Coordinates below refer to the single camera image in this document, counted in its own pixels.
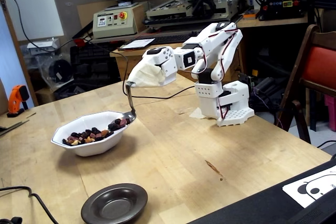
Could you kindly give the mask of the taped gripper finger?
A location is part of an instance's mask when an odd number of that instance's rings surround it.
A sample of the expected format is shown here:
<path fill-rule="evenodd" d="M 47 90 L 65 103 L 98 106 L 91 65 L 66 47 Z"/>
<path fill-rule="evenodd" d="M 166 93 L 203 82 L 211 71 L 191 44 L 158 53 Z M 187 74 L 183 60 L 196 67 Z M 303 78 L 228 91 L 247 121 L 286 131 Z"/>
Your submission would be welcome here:
<path fill-rule="evenodd" d="M 128 81 L 162 82 L 162 69 L 147 62 L 140 62 L 132 69 Z"/>
<path fill-rule="evenodd" d="M 132 86 L 135 88 L 159 87 L 164 80 L 165 76 L 161 73 L 137 72 L 130 74 L 128 77 L 128 82 L 132 82 Z"/>

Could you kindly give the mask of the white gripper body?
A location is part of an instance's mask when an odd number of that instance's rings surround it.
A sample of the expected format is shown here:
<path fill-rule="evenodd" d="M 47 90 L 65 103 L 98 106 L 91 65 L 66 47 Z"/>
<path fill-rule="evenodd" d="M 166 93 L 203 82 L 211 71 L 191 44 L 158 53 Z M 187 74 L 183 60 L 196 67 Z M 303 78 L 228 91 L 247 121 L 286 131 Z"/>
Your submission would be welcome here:
<path fill-rule="evenodd" d="M 165 80 L 161 83 L 161 86 L 167 85 L 176 79 L 176 60 L 172 47 L 163 46 L 149 49 L 142 56 L 142 61 L 162 69 Z"/>

